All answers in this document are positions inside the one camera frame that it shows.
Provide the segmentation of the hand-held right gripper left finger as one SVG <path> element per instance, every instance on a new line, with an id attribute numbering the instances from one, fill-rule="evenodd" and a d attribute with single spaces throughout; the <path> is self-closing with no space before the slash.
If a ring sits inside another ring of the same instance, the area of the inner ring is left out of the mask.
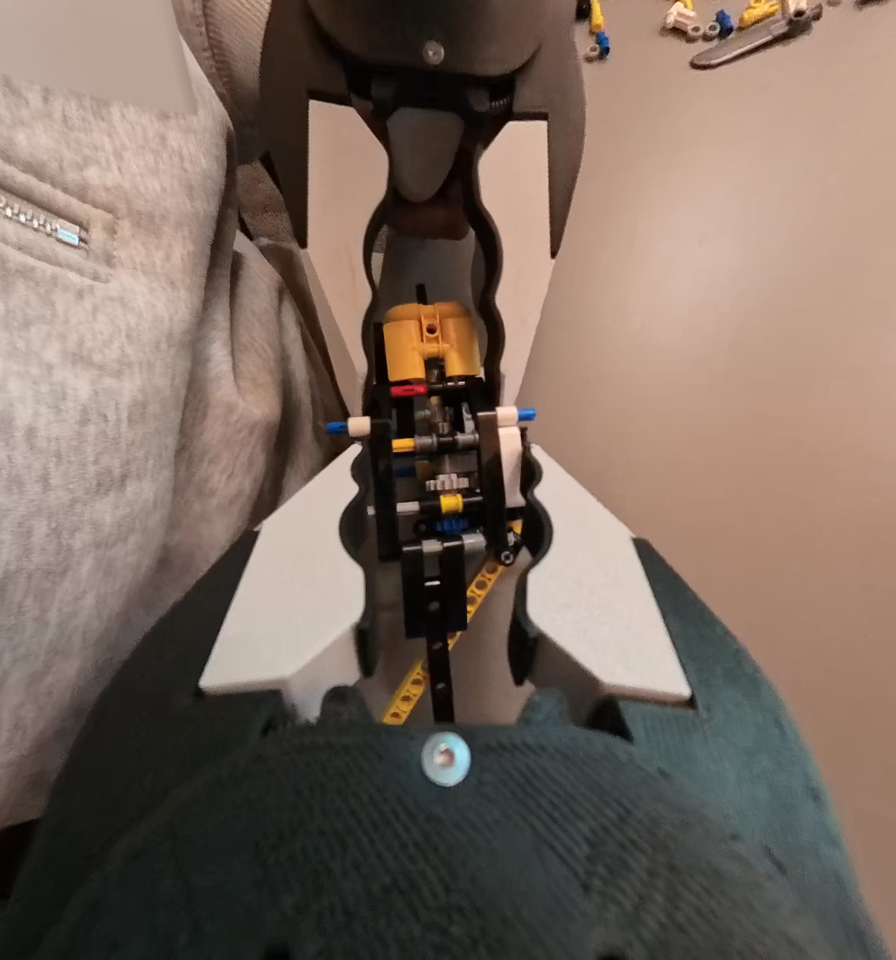
<path id="1" fill-rule="evenodd" d="M 343 451 L 257 529 L 199 679 L 204 694 L 275 691 L 313 721 L 328 690 L 362 677 L 356 625 L 366 580 L 340 526 L 358 494 L 359 451 Z"/>

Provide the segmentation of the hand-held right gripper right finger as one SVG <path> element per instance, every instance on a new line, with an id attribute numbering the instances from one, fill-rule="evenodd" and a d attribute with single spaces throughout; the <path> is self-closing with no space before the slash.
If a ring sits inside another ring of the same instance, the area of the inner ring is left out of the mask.
<path id="1" fill-rule="evenodd" d="M 507 633 L 514 684 L 560 693 L 579 720 L 608 698 L 691 707 L 633 532 L 537 443 L 525 443 L 522 494 L 527 559 Z"/>

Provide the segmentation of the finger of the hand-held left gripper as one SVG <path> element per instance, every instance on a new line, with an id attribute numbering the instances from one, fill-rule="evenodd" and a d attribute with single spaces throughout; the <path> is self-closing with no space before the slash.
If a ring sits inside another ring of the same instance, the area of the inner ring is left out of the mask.
<path id="1" fill-rule="evenodd" d="M 500 401 L 516 402 L 554 268 L 550 248 L 548 123 L 506 123 L 475 151 L 474 188 L 488 226 L 473 227 L 471 306 L 478 320 L 482 363 L 488 362 L 489 321 L 482 306 L 490 277 L 503 333 Z"/>
<path id="2" fill-rule="evenodd" d="M 362 329 L 374 292 L 366 237 L 387 193 L 388 175 L 385 148 L 355 109 L 310 101 L 302 261 L 345 402 L 363 399 L 368 360 Z"/>

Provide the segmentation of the black yellow lego model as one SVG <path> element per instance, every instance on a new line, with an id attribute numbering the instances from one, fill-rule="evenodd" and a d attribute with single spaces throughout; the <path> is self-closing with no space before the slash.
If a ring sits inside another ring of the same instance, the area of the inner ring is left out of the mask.
<path id="1" fill-rule="evenodd" d="M 480 336 L 457 301 L 389 308 L 373 337 L 363 413 L 328 424 L 359 445 L 358 500 L 378 569 L 397 573 L 404 634 L 425 652 L 392 693 L 382 723 L 405 724 L 424 694 L 455 719 L 451 653 L 523 548 L 523 467 L 537 410 L 492 405 Z"/>

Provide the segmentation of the pile of loose lego pieces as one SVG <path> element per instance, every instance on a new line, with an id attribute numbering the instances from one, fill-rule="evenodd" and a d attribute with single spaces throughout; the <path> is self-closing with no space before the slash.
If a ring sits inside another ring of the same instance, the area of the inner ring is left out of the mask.
<path id="1" fill-rule="evenodd" d="M 828 10 L 841 6 L 856 11 L 885 6 L 884 1 L 750 1 L 737 13 L 724 6 L 707 17 L 696 2 L 669 2 L 660 34 L 698 45 L 688 66 L 697 72 L 738 63 L 759 52 L 809 36 Z"/>

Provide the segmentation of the person's left hand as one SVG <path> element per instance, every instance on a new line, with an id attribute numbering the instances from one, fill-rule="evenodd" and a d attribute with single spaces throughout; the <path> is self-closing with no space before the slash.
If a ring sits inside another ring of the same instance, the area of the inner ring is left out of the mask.
<path id="1" fill-rule="evenodd" d="M 424 239 L 463 240 L 470 230 L 462 203 L 447 196 L 414 202 L 396 196 L 388 209 L 385 225 L 396 234 Z"/>

